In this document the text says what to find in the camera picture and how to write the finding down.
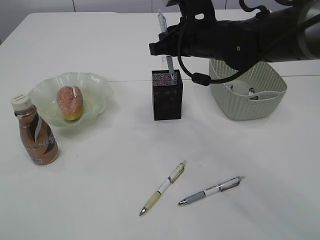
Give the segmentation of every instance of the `wavy glass bowl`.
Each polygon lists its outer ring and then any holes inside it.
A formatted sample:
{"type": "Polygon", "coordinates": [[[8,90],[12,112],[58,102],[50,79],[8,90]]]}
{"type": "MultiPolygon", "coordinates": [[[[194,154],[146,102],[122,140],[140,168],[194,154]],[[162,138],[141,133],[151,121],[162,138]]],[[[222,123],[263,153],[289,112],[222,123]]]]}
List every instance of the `wavy glass bowl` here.
{"type": "Polygon", "coordinates": [[[104,77],[79,72],[67,72],[43,80],[29,92],[39,115],[56,127],[75,126],[95,119],[106,109],[108,98],[112,95],[113,90],[104,77]],[[82,92],[83,113],[77,120],[65,120],[58,107],[57,93],[64,86],[77,86],[82,92]]]}

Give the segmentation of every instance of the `wicker basket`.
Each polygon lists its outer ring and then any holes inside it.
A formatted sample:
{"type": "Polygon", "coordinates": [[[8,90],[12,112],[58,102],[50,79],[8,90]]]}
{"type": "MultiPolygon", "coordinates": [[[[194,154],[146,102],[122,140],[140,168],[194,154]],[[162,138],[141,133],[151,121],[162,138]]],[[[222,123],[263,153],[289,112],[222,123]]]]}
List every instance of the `wicker basket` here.
{"type": "MultiPolygon", "coordinates": [[[[224,61],[210,60],[209,74],[212,79],[223,79],[236,72],[224,61]]],[[[259,62],[234,81],[211,84],[210,87],[212,95],[222,111],[233,120],[268,117],[277,108],[287,91],[285,81],[266,62],[259,62]],[[256,94],[239,94],[226,86],[226,84],[239,85],[239,83],[253,87],[256,94]]]]}

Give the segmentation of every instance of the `white bottle cap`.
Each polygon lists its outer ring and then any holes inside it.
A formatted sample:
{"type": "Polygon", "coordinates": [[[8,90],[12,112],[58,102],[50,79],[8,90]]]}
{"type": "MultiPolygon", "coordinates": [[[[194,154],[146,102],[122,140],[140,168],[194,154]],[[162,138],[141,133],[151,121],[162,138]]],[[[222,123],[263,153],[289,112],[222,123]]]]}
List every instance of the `white bottle cap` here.
{"type": "Polygon", "coordinates": [[[32,107],[33,104],[31,102],[28,94],[19,94],[11,99],[11,105],[15,111],[23,111],[32,107]]]}

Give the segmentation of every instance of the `white table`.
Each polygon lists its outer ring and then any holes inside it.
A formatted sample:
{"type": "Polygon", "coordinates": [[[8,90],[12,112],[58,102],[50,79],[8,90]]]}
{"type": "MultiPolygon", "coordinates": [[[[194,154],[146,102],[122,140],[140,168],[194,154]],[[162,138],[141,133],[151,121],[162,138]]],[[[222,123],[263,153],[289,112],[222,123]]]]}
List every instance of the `white table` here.
{"type": "Polygon", "coordinates": [[[208,87],[185,80],[182,119],[155,122],[150,72],[161,58],[149,56],[148,43],[156,30],[142,37],[135,23],[158,24],[152,14],[32,14],[0,46],[0,239],[318,240],[320,76],[285,77],[288,92],[276,111],[252,121],[229,120],[208,87]],[[132,26],[134,44],[111,25],[132,26]],[[53,127],[60,156],[36,166],[10,98],[69,71],[107,77],[114,97],[85,129],[53,127]],[[183,160],[183,175],[139,217],[183,160]],[[239,187],[177,207],[237,175],[246,176],[239,187]]]}

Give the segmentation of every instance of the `pen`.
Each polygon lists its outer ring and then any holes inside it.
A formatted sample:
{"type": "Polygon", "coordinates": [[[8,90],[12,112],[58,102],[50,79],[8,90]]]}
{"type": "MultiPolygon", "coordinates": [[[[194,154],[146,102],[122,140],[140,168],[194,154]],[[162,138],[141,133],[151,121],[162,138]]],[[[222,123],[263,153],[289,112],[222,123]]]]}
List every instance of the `pen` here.
{"type": "MultiPolygon", "coordinates": [[[[161,32],[164,33],[167,31],[167,22],[165,16],[161,13],[160,10],[158,10],[158,19],[159,19],[159,24],[161,28],[161,32]]],[[[169,73],[172,78],[172,80],[175,78],[175,70],[174,70],[174,63],[172,61],[172,56],[166,56],[166,63],[168,64],[169,68],[169,73]]]]}
{"type": "Polygon", "coordinates": [[[193,194],[191,196],[186,197],[185,199],[181,200],[178,205],[186,205],[191,204],[195,201],[198,201],[200,199],[203,199],[205,197],[208,197],[212,194],[223,192],[228,189],[232,189],[240,184],[240,182],[244,179],[244,176],[237,176],[234,177],[228,181],[224,181],[222,183],[219,183],[217,185],[214,185],[212,187],[209,187],[203,191],[197,192],[196,194],[193,194]]]}
{"type": "Polygon", "coordinates": [[[150,208],[158,201],[158,199],[165,192],[165,190],[167,190],[167,188],[178,179],[178,177],[184,172],[186,163],[187,161],[183,161],[175,168],[175,170],[170,174],[170,176],[161,184],[158,190],[146,202],[139,216],[142,216],[148,210],[150,210],[150,208]]]}

